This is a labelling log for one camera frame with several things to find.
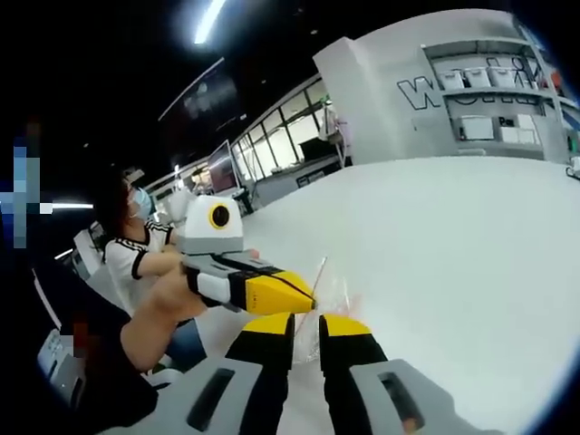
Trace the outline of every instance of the white wall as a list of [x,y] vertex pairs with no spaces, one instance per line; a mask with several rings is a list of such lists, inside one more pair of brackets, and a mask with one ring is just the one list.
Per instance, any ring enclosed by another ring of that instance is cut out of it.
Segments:
[[101,266],[102,255],[97,251],[92,242],[89,231],[84,229],[74,237],[74,244],[79,251],[84,266],[89,275],[94,274]]
[[519,38],[512,15],[463,9],[417,16],[355,41],[342,38],[318,53],[314,62],[353,135],[353,161],[450,154],[455,139],[439,93],[410,101],[401,88],[429,86],[425,78],[437,86],[422,44],[492,36]]

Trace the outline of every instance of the glass wall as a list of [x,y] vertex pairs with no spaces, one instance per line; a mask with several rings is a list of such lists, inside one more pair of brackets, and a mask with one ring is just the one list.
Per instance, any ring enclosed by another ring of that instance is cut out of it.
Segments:
[[314,82],[268,113],[234,143],[232,151],[242,177],[259,180],[272,175],[275,168],[286,169],[304,161],[300,145],[318,137],[321,100],[326,96],[323,81]]

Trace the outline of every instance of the white counter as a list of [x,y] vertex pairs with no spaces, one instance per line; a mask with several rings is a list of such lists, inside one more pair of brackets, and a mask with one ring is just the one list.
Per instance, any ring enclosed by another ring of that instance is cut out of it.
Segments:
[[[574,362],[580,183],[562,166],[471,157],[352,167],[246,217],[245,232],[246,247],[311,282],[329,256],[387,357],[447,390],[480,429],[525,430]],[[204,343],[231,343],[244,321],[224,319],[219,330],[200,319]],[[278,433],[327,433],[315,367],[290,380]]]

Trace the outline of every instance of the woman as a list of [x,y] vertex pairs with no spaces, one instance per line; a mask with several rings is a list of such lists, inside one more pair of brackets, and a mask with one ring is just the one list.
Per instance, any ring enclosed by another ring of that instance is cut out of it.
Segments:
[[[105,233],[103,262],[120,289],[123,308],[134,316],[157,279],[180,265],[181,255],[173,247],[175,231],[147,220],[149,195],[134,188],[120,173],[100,183],[96,197],[94,209]],[[178,325],[167,355],[181,370],[205,358],[194,320],[186,317]]]

